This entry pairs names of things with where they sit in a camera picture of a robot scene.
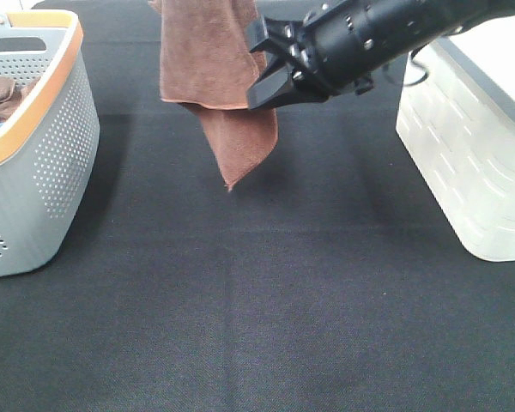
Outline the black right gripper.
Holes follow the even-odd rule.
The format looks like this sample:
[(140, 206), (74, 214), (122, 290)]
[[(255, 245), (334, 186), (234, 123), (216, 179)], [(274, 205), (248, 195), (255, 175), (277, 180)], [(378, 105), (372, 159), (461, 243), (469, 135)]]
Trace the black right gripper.
[(245, 28), (248, 50), (279, 52), (285, 69), (249, 87), (248, 108), (322, 102), (346, 89), (365, 93), (372, 71), (437, 34), (436, 1), (341, 1), (300, 21), (260, 15)]

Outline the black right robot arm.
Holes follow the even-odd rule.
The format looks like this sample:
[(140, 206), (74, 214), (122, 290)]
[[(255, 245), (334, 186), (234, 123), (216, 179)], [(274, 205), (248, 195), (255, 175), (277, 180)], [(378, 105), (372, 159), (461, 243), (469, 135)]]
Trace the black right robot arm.
[(515, 15), (515, 1), (327, 1), (301, 20), (260, 15), (250, 52), (271, 60), (246, 92), (252, 110), (322, 103), (373, 89), (372, 73), (442, 36)]

